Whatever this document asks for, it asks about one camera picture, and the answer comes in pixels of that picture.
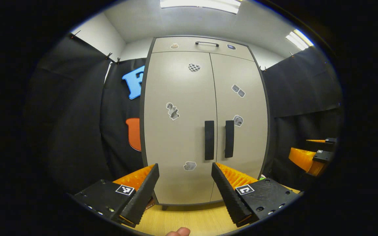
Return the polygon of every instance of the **cabinet handle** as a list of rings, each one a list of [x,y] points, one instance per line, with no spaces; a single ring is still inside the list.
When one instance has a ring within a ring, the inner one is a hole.
[[[214,160],[214,121],[205,121],[205,160]]]
[[[224,157],[233,157],[234,150],[234,121],[225,121],[225,150]]]
[[[220,46],[218,43],[214,43],[214,42],[203,42],[203,43],[211,43],[211,44],[215,44],[216,47],[219,47],[219,46]]]

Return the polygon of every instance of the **wooden floor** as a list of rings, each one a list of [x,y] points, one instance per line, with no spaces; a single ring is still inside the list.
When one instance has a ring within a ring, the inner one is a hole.
[[[224,202],[219,202],[200,206],[170,206],[165,211],[162,206],[155,205],[144,212],[140,224],[133,229],[165,236],[180,227],[189,228],[190,236],[215,236],[242,228],[233,224]]]

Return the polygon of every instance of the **checkered heart sticker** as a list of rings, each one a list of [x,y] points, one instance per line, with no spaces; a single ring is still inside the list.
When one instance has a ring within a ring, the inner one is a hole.
[[[197,72],[201,69],[201,66],[195,65],[195,64],[189,64],[189,70],[192,72]]]

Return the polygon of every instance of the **cabinet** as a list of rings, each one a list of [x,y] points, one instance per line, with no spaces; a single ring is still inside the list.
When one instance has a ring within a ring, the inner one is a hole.
[[[146,165],[159,164],[157,202],[222,200],[211,177],[213,162],[258,178],[268,114],[262,79],[248,47],[210,38],[165,37],[155,39],[148,56],[141,92],[141,149]],[[241,125],[234,125],[236,115]],[[226,121],[232,121],[231,127],[227,123],[226,128]],[[232,157],[226,157],[226,148]]]

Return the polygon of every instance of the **black curtain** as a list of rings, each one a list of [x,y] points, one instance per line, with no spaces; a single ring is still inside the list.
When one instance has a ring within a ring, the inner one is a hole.
[[[329,61],[310,47],[263,71],[270,106],[270,145],[263,174],[299,190],[314,177],[288,159],[306,139],[337,137],[342,125],[341,87]]]
[[[128,125],[125,123],[129,118],[139,118],[141,97],[129,98],[130,91],[122,76],[144,66],[145,61],[146,58],[139,58],[112,64],[103,88],[100,131],[114,178],[144,167],[141,151],[129,145]]]
[[[72,34],[37,64],[24,120],[27,144],[44,170],[75,194],[99,179],[112,180],[99,129],[104,77],[110,59]]]

